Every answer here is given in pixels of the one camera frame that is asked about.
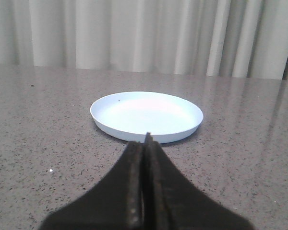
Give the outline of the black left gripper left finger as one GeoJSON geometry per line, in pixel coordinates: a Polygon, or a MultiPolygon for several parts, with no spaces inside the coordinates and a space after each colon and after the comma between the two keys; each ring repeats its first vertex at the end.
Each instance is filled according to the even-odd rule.
{"type": "Polygon", "coordinates": [[[41,230],[141,230],[143,146],[129,142],[113,168],[86,194],[50,214],[41,230]]]}

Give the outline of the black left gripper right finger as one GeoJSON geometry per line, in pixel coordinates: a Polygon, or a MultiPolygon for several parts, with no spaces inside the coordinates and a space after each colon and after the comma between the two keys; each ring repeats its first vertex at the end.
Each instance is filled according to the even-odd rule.
{"type": "Polygon", "coordinates": [[[252,230],[244,217],[196,188],[146,134],[143,152],[144,229],[252,230]]]}

